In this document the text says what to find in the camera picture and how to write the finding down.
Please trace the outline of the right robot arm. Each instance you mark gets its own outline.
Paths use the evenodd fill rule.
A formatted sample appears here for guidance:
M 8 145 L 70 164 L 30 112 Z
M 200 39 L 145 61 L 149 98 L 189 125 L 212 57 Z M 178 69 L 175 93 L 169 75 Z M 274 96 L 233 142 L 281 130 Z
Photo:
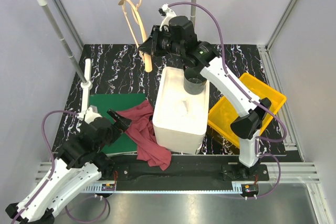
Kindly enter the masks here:
M 255 95 L 230 72 L 218 51 L 210 43 L 197 39 L 193 23 L 185 16 L 154 25 L 139 50 L 152 57 L 166 54 L 180 57 L 196 78 L 208 80 L 224 95 L 238 114 L 230 124 L 240 148 L 239 163 L 232 168 L 231 178 L 250 180 L 256 176 L 260 164 L 256 138 L 271 101 Z

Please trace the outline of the beige wooden clothes hanger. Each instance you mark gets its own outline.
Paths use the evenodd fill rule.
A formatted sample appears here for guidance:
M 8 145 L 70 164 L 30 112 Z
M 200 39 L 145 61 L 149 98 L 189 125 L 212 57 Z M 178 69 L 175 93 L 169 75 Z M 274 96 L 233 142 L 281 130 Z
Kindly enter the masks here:
M 135 36 L 135 33 L 133 31 L 133 28 L 131 26 L 131 23 L 128 19 L 128 13 L 127 13 L 127 8 L 126 8 L 127 4 L 130 6 L 130 11 L 131 11 L 131 14 L 133 16 L 134 22 L 138 25 L 138 27 L 140 29 L 142 42 L 145 42 L 148 37 L 147 37 L 146 31 L 145 31 L 144 24 L 142 22 L 140 13 L 139 13 L 139 8 L 142 5 L 142 0 L 139 0 L 138 3 L 136 3 L 136 4 L 134 4 L 131 0 L 119 0 L 119 2 L 118 2 L 118 5 L 121 6 L 121 8 L 122 8 L 124 17 L 125 17 L 126 22 L 128 24 L 129 31 L 132 35 L 132 38 L 134 40 L 134 43 L 135 43 L 137 49 L 138 49 L 141 43 L 138 42 L 138 40 Z M 142 61 L 144 63 L 145 72 L 147 72 L 147 73 L 151 72 L 152 69 L 153 69 L 152 68 L 151 56 L 149 54 L 146 54 L 146 53 L 141 52 L 141 51 L 139 51 L 139 54 L 140 54 L 140 56 L 142 58 Z

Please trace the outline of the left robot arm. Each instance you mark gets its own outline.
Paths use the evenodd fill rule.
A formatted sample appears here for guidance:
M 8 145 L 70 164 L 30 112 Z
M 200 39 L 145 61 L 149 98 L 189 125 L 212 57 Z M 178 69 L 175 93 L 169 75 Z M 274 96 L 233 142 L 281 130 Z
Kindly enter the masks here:
M 113 161 L 101 150 L 118 140 L 132 121 L 114 110 L 109 120 L 90 106 L 75 116 L 82 120 L 79 134 L 65 141 L 51 168 L 22 201 L 9 204 L 12 223 L 54 223 L 55 218 L 81 192 L 94 182 L 113 176 Z

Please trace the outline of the maroon tank top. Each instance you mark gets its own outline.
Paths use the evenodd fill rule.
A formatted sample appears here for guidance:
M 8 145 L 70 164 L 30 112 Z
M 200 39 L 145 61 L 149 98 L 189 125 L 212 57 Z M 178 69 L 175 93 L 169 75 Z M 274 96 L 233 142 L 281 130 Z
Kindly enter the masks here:
M 172 153 L 157 143 L 152 122 L 153 113 L 154 109 L 148 100 L 118 112 L 132 121 L 125 133 L 137 144 L 137 159 L 147 162 L 150 167 L 158 166 L 164 171 L 170 166 Z

